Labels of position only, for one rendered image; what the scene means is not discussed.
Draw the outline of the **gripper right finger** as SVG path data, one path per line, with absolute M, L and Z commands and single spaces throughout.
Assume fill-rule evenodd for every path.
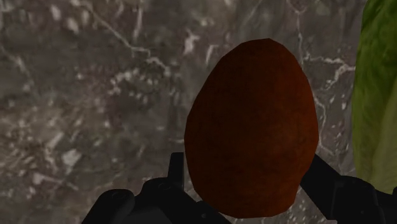
M 362 179 L 343 176 L 315 155 L 300 186 L 327 220 L 338 224 L 397 224 L 397 187 L 378 191 Z

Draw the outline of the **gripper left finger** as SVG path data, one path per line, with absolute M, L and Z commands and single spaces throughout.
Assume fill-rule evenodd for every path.
M 168 175 L 143 184 L 134 195 L 128 189 L 102 193 L 81 224 L 230 224 L 204 201 L 184 191 L 184 153 L 171 154 Z

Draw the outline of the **brown egg-shaped object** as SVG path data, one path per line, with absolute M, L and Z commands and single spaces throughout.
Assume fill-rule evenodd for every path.
M 283 213 L 318 139 L 312 90 L 295 56 L 272 39 L 241 43 L 216 64 L 188 115 L 193 187 L 234 218 Z

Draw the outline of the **green leafy lettuce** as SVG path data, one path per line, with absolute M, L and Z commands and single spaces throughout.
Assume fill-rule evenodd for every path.
M 397 187 L 397 0 L 365 4 L 351 102 L 356 175 L 391 193 Z

